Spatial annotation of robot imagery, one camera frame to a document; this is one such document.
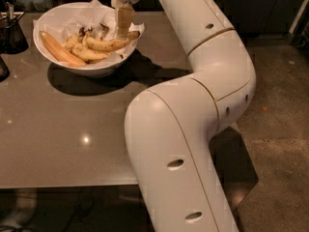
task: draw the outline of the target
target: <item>robot end effector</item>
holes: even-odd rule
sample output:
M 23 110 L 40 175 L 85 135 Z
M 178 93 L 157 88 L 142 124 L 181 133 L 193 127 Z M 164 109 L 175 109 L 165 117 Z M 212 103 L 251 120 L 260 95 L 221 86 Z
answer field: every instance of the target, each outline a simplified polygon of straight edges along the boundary
M 111 0 L 112 7 L 116 13 L 116 35 L 117 38 L 126 38 L 128 28 L 134 16 L 132 5 L 139 0 Z

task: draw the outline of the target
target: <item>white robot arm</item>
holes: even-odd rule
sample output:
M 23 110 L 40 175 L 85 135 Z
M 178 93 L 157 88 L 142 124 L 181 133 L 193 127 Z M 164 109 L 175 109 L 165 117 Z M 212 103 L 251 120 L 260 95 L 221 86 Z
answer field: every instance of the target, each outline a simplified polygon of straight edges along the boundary
M 134 9 L 132 5 L 139 0 L 112 0 L 111 5 L 115 8 L 116 17 L 116 36 L 119 39 L 125 39 L 128 28 L 132 22 Z
M 139 187 L 156 232 L 239 231 L 209 143 L 250 104 L 253 64 L 213 0 L 159 1 L 193 74 L 147 89 L 126 112 L 126 145 Z

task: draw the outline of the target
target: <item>concrete floor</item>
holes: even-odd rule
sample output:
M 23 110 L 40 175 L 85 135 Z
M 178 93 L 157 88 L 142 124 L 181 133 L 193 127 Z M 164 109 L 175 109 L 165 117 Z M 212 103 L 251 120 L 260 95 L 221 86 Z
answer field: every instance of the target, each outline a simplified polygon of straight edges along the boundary
M 309 52 L 247 41 L 257 90 L 238 120 L 259 183 L 239 205 L 249 232 L 309 231 Z
M 247 40 L 246 46 L 255 64 L 257 90 L 238 120 L 242 152 L 248 156 L 244 161 L 252 165 L 238 172 L 254 188 L 234 210 L 239 230 L 305 232 L 309 228 L 309 54 L 283 39 L 256 38 Z M 255 174 L 259 182 L 252 186 Z M 9 190 L 0 194 L 3 218 L 10 214 L 14 196 Z M 40 190 L 38 199 L 29 231 L 154 232 L 137 186 L 47 188 Z

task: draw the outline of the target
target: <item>table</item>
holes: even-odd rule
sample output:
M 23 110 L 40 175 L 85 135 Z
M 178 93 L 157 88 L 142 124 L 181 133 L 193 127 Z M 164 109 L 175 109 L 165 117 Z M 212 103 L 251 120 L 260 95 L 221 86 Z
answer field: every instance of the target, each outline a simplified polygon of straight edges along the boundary
M 164 12 L 137 13 L 146 30 L 137 50 L 111 75 L 92 79 L 51 64 L 32 41 L 33 20 L 20 26 L 29 48 L 2 58 L 0 188 L 137 184 L 126 152 L 124 119 L 147 87 L 191 72 Z

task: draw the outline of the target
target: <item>banana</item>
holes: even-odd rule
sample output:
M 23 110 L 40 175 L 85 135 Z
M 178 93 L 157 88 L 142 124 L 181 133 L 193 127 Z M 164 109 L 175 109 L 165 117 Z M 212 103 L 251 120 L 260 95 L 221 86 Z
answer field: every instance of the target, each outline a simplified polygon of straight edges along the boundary
M 52 35 L 45 31 L 40 31 L 42 44 L 58 61 L 66 63 L 70 67 L 82 67 L 86 63 L 67 51 Z
M 124 40 L 112 39 L 110 41 L 101 41 L 93 37 L 88 37 L 87 46 L 96 51 L 111 52 L 126 47 L 131 41 L 136 40 L 139 35 L 140 33 L 138 31 L 131 31 L 128 32 L 127 38 Z
M 78 41 L 77 35 L 72 35 L 68 37 L 64 44 L 64 47 L 70 53 L 85 61 L 86 63 L 97 63 L 110 55 L 110 53 L 108 52 L 99 52 L 89 49 L 83 43 L 80 43 Z

